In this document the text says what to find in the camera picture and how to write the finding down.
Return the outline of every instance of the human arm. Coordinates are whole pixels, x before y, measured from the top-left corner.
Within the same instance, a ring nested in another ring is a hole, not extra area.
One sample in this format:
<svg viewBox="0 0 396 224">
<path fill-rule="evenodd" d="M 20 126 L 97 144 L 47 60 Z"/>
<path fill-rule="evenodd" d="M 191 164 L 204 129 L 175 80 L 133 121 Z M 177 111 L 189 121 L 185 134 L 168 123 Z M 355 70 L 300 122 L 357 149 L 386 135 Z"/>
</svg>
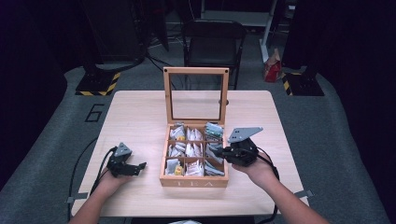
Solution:
<svg viewBox="0 0 396 224">
<path fill-rule="evenodd" d="M 121 185 L 131 179 L 132 177 L 129 175 L 119 175 L 118 177 L 114 177 L 106 168 L 102 172 L 102 177 L 95 191 L 79 208 L 76 215 L 69 223 L 98 223 L 102 206 L 105 204 L 106 200 L 113 195 Z"/>
<path fill-rule="evenodd" d="M 233 168 L 248 175 L 250 180 L 265 190 L 274 200 L 279 211 L 288 223 L 328 223 L 321 215 L 303 203 L 287 189 L 274 175 L 269 164 L 257 159 L 249 167 L 233 164 Z"/>
</svg>

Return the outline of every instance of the chair backrest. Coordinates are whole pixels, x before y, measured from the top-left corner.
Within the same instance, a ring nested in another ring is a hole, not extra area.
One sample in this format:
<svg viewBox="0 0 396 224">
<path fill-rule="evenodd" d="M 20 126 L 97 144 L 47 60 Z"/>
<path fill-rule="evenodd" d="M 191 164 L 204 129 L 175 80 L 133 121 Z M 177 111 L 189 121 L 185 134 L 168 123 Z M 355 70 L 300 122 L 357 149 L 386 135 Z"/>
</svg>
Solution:
<svg viewBox="0 0 396 224">
<path fill-rule="evenodd" d="M 244 39 L 247 31 L 236 21 L 194 20 L 187 22 L 182 29 L 184 36 Z"/>
</svg>

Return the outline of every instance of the red bag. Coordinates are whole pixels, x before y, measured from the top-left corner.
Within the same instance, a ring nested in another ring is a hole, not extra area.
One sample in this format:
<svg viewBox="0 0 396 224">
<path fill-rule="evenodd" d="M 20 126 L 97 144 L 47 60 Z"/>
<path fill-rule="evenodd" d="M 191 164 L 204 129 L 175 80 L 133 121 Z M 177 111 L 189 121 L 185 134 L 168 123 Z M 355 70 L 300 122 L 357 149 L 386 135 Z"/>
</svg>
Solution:
<svg viewBox="0 0 396 224">
<path fill-rule="evenodd" d="M 265 62 L 264 81 L 276 82 L 281 68 L 279 51 L 275 49 L 274 54 Z"/>
</svg>

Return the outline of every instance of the wooden table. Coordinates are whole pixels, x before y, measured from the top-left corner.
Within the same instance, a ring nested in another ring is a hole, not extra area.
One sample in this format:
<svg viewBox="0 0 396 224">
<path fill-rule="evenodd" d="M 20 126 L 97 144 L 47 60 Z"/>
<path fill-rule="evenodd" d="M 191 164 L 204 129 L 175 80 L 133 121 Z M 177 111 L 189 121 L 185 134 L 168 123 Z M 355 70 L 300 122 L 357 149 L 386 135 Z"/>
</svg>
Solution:
<svg viewBox="0 0 396 224">
<path fill-rule="evenodd" d="M 272 158 L 282 183 L 303 189 L 288 141 L 269 91 L 228 91 L 225 132 L 263 127 L 251 136 Z M 272 214 L 274 202 L 247 175 L 231 165 L 227 188 L 163 188 L 160 169 L 166 131 L 164 91 L 118 91 L 108 110 L 79 193 L 90 192 L 106 153 L 123 142 L 133 153 L 128 163 L 147 167 L 105 204 L 102 217 L 210 217 Z M 85 200 L 76 200 L 72 214 Z"/>
</svg>

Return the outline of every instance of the open box lid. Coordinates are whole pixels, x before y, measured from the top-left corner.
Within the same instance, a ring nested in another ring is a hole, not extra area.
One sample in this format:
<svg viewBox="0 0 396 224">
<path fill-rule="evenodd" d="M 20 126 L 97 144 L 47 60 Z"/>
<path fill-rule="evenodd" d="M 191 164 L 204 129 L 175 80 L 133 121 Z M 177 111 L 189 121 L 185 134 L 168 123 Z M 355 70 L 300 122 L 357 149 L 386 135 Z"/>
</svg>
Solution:
<svg viewBox="0 0 396 224">
<path fill-rule="evenodd" d="M 229 68 L 164 67 L 168 124 L 224 125 L 228 79 Z"/>
</svg>

